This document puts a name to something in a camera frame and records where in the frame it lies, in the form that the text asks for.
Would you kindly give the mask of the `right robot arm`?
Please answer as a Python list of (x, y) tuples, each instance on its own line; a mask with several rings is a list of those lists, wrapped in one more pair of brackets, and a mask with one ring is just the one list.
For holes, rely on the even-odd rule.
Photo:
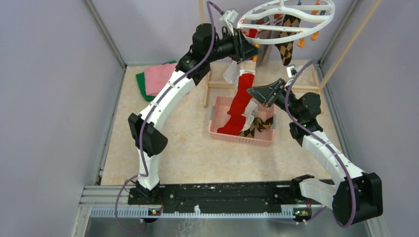
[(383, 214), (381, 178), (353, 164), (327, 137), (316, 119), (321, 113), (319, 94), (307, 92), (296, 98), (291, 83), (283, 79), (248, 88), (247, 93), (266, 108), (275, 105), (287, 112), (292, 120), (289, 124), (292, 138), (317, 160), (333, 181), (327, 184), (312, 175), (292, 179), (293, 202), (314, 200), (329, 208), (343, 227)]

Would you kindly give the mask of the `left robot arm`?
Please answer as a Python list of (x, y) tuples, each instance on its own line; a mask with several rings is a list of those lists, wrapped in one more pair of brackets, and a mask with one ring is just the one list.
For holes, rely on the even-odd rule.
[(178, 60), (163, 89), (145, 109), (129, 115), (128, 124), (140, 159), (136, 188), (146, 204), (155, 203), (159, 196), (159, 155), (168, 144), (161, 129), (173, 109), (210, 72), (211, 62), (230, 58), (241, 63), (260, 53), (261, 49), (249, 42), (240, 29), (228, 32), (223, 27), (222, 36), (218, 36), (212, 24), (200, 24), (192, 35), (189, 50)]

